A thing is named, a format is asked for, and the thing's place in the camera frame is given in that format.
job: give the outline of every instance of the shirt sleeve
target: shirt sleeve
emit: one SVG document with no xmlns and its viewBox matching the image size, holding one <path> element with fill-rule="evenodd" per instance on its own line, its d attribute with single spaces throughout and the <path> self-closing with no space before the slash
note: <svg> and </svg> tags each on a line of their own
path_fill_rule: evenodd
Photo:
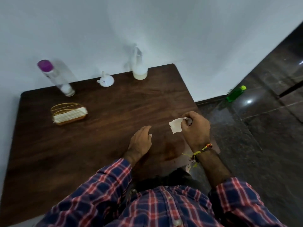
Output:
<svg viewBox="0 0 303 227">
<path fill-rule="evenodd" d="M 252 186 L 235 177 L 218 185 L 208 196 L 223 225 L 285 227 L 264 206 Z"/>
<path fill-rule="evenodd" d="M 119 159 L 67 196 L 36 226 L 103 226 L 110 222 L 131 182 L 131 165 Z"/>
</svg>

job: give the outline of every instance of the wooden table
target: wooden table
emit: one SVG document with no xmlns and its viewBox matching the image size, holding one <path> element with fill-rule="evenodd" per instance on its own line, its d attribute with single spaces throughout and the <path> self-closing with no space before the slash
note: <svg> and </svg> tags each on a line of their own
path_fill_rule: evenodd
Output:
<svg viewBox="0 0 303 227">
<path fill-rule="evenodd" d="M 137 180 L 164 175 L 188 163 L 190 152 L 169 122 L 195 110 L 175 65 L 150 68 L 145 80 L 131 72 L 114 75 L 113 86 L 97 79 L 72 83 L 76 94 L 56 87 L 22 93 L 1 201 L 0 225 L 47 212 L 101 167 L 118 159 L 132 135 L 151 125 L 152 147 L 133 170 Z M 58 126 L 50 109 L 59 103 L 84 105 L 84 120 Z"/>
</svg>

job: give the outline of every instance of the person's left hand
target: person's left hand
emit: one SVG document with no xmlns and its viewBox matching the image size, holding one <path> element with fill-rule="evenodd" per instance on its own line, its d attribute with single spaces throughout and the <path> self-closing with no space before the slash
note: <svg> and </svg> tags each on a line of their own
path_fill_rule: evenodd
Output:
<svg viewBox="0 0 303 227">
<path fill-rule="evenodd" d="M 134 167 L 152 146 L 152 134 L 149 134 L 150 128 L 151 126 L 144 126 L 133 135 L 128 150 L 122 157 L 126 159 L 132 167 Z"/>
</svg>

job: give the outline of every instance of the green bottle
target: green bottle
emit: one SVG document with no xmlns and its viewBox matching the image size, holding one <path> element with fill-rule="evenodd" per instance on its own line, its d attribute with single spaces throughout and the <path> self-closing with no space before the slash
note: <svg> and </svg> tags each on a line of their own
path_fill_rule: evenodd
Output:
<svg viewBox="0 0 303 227">
<path fill-rule="evenodd" d="M 234 101 L 235 99 L 238 98 L 239 95 L 243 93 L 244 90 L 246 90 L 246 87 L 244 85 L 239 88 L 236 88 L 229 94 L 229 96 L 226 97 L 227 101 L 228 102 Z"/>
</svg>

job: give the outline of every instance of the plaid shirt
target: plaid shirt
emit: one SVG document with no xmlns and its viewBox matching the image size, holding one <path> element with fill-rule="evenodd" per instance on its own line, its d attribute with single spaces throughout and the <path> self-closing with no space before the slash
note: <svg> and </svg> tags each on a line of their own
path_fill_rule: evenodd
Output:
<svg viewBox="0 0 303 227">
<path fill-rule="evenodd" d="M 246 183 L 230 178 L 209 193 L 160 186 L 126 202 L 131 165 L 119 159 L 44 216 L 37 226 L 284 226 Z"/>
</svg>

